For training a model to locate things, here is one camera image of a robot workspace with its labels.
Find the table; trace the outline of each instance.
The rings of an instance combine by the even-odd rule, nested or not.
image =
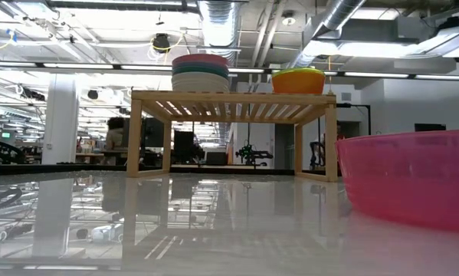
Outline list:
[[[140,172],[138,163],[143,111],[164,123],[164,147],[162,169]],[[303,126],[323,115],[326,120],[326,175],[320,176],[302,171]],[[169,173],[172,121],[293,124],[295,175],[324,182],[338,180],[335,151],[336,96],[333,94],[133,91],[127,160],[128,177],[139,178]]]

